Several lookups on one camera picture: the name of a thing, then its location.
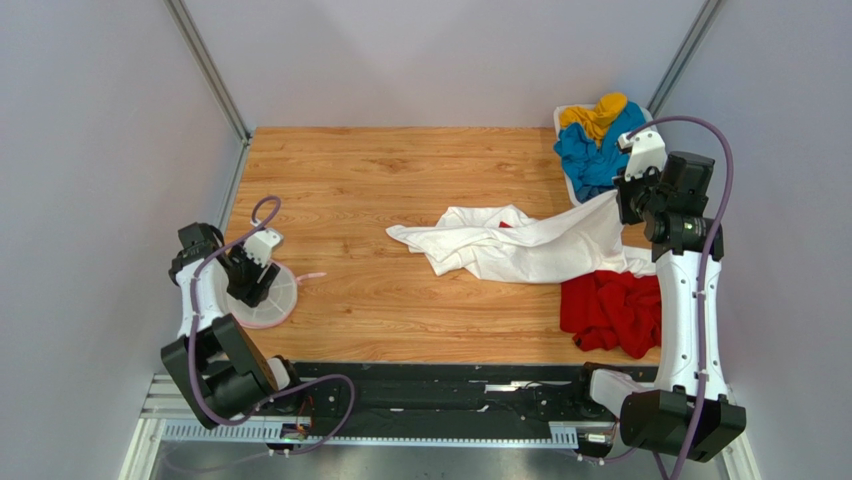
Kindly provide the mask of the white mesh laundry bag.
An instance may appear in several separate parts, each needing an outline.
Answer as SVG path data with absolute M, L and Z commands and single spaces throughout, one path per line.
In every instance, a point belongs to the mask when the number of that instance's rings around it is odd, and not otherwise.
M 315 272 L 297 276 L 278 261 L 272 261 L 272 265 L 278 268 L 278 273 L 269 286 L 266 298 L 257 306 L 248 306 L 242 300 L 226 295 L 230 313 L 244 328 L 263 330 L 283 324 L 296 308 L 299 288 L 303 283 L 327 275 L 326 272 Z

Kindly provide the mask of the white Coca-Cola print t-shirt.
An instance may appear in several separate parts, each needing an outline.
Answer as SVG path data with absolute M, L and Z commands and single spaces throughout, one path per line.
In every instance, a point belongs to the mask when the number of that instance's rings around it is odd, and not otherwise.
M 624 245 L 622 231 L 613 192 L 541 220 L 514 205 L 450 207 L 434 226 L 386 229 L 438 276 L 464 269 L 480 280 L 521 284 L 558 284 L 596 271 L 653 275 L 651 251 Z

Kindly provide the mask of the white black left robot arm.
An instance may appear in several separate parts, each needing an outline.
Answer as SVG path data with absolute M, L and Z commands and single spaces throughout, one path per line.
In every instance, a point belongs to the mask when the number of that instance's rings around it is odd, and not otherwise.
M 266 358 L 249 338 L 251 329 L 282 324 L 292 313 L 298 283 L 272 258 L 283 241 L 262 229 L 220 252 L 221 231 L 192 223 L 178 232 L 181 250 L 172 259 L 171 281 L 181 290 L 183 317 L 161 360 L 189 408 L 207 429 L 219 426 L 300 385 L 292 363 Z

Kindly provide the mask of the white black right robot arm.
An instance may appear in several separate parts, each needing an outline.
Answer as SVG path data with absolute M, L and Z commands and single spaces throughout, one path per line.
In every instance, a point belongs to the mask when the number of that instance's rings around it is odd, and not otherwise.
M 717 218 L 704 214 L 711 158 L 673 152 L 661 167 L 616 178 L 623 223 L 644 223 L 662 301 L 662 351 L 650 387 L 588 362 L 584 398 L 613 414 L 627 447 L 705 463 L 746 427 L 729 400 L 718 354 L 716 297 L 724 256 Z

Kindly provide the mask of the blue t-shirt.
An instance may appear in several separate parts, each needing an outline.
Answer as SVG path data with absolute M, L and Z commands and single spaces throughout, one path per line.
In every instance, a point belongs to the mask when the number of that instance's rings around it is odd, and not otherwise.
M 613 177 L 628 161 L 617 146 L 619 136 L 649 120 L 644 108 L 618 92 L 605 95 L 591 108 L 574 105 L 557 111 L 553 149 L 573 204 L 614 188 Z

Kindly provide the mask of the yellow t-shirt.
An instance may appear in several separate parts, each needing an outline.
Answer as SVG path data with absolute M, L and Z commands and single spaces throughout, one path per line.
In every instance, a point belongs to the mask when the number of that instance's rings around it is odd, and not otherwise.
M 612 92 L 601 97 L 592 107 L 568 106 L 557 116 L 560 129 L 579 124 L 586 136 L 600 146 L 604 137 L 628 104 L 628 97 Z

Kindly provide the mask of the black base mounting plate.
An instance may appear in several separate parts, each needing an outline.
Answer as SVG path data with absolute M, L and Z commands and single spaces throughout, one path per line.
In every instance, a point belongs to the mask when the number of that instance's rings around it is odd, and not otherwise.
M 536 440 L 552 422 L 610 429 L 612 413 L 586 392 L 581 364 L 498 365 L 298 362 L 303 382 L 319 380 L 261 408 L 300 415 L 311 433 L 338 422 L 339 437 Z

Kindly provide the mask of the red t-shirt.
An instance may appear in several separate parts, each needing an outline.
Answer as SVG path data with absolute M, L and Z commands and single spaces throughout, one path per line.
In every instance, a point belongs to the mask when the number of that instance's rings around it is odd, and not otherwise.
M 595 271 L 560 286 L 559 326 L 583 351 L 620 348 L 643 358 L 662 345 L 661 288 L 655 276 Z

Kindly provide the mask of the white plastic laundry basket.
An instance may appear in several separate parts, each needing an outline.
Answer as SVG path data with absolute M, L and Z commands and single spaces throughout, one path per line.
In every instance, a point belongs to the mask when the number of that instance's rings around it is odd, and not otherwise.
M 553 150 L 560 159 L 571 203 L 580 205 L 615 188 L 613 178 L 626 167 L 629 158 L 619 150 L 619 136 L 650 121 L 652 116 L 644 107 L 628 101 L 598 146 L 579 124 L 560 129 L 557 116 L 568 106 L 574 105 L 560 106 L 554 111 L 557 141 Z

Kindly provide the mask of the aluminium frame rail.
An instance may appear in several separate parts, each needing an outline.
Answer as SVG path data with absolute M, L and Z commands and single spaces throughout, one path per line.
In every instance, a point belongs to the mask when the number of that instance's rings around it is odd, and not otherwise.
M 174 383 L 152 381 L 142 407 L 145 420 L 164 423 L 166 441 L 230 441 L 275 449 L 331 445 L 515 447 L 576 449 L 610 446 L 616 418 L 600 406 L 580 405 L 570 381 L 358 379 L 357 392 L 329 382 L 308 390 L 303 402 L 274 403 L 239 426 L 207 429 Z

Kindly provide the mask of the aluminium corner post right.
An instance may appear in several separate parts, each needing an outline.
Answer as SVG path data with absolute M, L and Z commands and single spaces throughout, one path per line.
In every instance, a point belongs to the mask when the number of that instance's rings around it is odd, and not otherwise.
M 694 17 L 687 33 L 648 102 L 647 110 L 654 118 L 658 118 L 661 115 L 665 103 L 725 5 L 725 0 L 706 0 L 702 2 L 698 13 Z

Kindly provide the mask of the aluminium corner post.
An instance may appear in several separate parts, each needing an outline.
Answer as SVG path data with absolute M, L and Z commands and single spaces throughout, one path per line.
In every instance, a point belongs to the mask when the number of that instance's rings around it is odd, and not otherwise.
M 648 102 L 647 110 L 654 118 L 658 118 L 661 115 L 665 103 L 725 5 L 725 0 L 706 0 L 702 2 L 698 13 L 694 17 L 687 33 Z
M 216 63 L 207 48 L 199 27 L 193 19 L 188 5 L 183 0 L 165 0 L 165 6 L 175 22 L 178 31 L 198 65 L 202 76 L 211 89 L 220 109 L 235 135 L 243 145 L 251 138 L 251 129 L 243 119 L 239 109 L 229 92 Z

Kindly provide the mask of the aluminium corner post left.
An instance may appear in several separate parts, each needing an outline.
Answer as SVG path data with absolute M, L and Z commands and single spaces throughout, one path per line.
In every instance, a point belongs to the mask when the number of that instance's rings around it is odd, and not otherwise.
M 251 129 L 243 119 L 239 109 L 229 92 L 216 63 L 207 48 L 199 27 L 193 19 L 188 5 L 183 0 L 165 0 L 165 6 L 175 22 L 178 31 L 198 65 L 202 76 L 211 89 L 220 109 L 235 135 L 243 145 L 251 138 Z

